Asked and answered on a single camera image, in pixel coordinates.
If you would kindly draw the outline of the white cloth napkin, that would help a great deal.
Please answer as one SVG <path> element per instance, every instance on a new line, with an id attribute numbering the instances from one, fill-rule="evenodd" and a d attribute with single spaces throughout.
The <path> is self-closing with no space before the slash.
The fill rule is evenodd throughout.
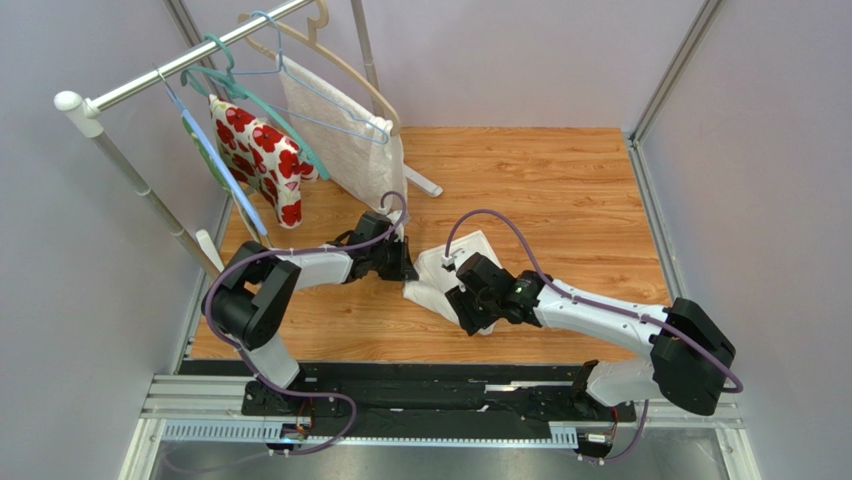
<path id="1" fill-rule="evenodd" d="M 458 285 L 458 280 L 454 272 L 443 268 L 444 253 L 445 246 L 439 245 L 419 254 L 413 264 L 418 279 L 405 282 L 403 297 L 459 326 L 458 315 L 445 296 Z M 455 238 L 451 243 L 450 253 L 456 266 L 461 266 L 471 255 L 479 253 L 502 267 L 482 230 Z"/>

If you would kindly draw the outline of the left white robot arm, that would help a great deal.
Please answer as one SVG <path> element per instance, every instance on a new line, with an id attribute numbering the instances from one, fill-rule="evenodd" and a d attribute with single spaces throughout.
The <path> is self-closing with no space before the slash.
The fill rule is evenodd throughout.
<path id="1" fill-rule="evenodd" d="M 259 380 L 283 391 L 301 373 L 279 336 L 293 294 L 370 273 L 394 282 L 419 278 L 397 219 L 374 211 L 320 247 L 279 250 L 244 243 L 205 294 L 202 312 L 211 331 L 237 350 Z"/>

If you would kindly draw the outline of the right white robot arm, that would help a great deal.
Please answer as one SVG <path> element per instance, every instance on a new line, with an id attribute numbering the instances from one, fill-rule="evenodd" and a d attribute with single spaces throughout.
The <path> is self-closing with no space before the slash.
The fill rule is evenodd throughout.
<path id="1" fill-rule="evenodd" d="M 739 393 L 733 343 L 696 302 L 621 301 L 525 270 L 514 276 L 478 252 L 443 257 L 445 296 L 460 327 L 474 335 L 500 320 L 569 330 L 634 353 L 632 360 L 584 364 L 575 388 L 600 405 L 664 398 L 692 414 L 714 415 L 720 397 Z"/>

